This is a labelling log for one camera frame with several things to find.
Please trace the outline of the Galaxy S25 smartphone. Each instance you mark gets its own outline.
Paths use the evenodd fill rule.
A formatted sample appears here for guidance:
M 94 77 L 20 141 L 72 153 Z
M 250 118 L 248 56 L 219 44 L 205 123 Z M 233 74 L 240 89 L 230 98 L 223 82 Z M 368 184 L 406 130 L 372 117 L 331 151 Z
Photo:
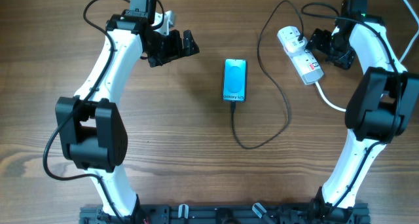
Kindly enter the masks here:
M 247 62 L 243 59 L 226 59 L 223 74 L 223 96 L 228 102 L 246 100 Z

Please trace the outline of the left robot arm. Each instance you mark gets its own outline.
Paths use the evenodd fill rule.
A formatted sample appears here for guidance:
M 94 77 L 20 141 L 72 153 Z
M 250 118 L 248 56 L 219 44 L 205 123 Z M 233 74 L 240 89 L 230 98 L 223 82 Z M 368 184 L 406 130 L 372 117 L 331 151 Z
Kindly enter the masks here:
M 177 31 L 173 13 L 159 0 L 128 2 L 101 29 L 105 42 L 87 80 L 74 96 L 56 103 L 52 137 L 60 139 L 63 156 L 95 183 L 103 202 L 82 208 L 81 223 L 150 221 L 124 170 L 128 135 L 118 103 L 138 60 L 156 67 L 199 53 L 192 33 Z

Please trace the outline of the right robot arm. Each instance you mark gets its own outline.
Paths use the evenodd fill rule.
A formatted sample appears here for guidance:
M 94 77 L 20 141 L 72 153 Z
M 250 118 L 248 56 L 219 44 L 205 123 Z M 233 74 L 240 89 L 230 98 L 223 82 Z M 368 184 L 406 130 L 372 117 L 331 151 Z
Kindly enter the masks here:
M 346 106 L 348 133 L 333 173 L 310 202 L 280 206 L 279 223 L 370 223 L 357 191 L 374 159 L 404 132 L 418 98 L 418 75 L 395 57 L 384 21 L 367 14 L 367 0 L 343 0 L 332 19 L 335 30 L 316 29 L 307 49 L 342 69 L 357 58 L 363 78 Z

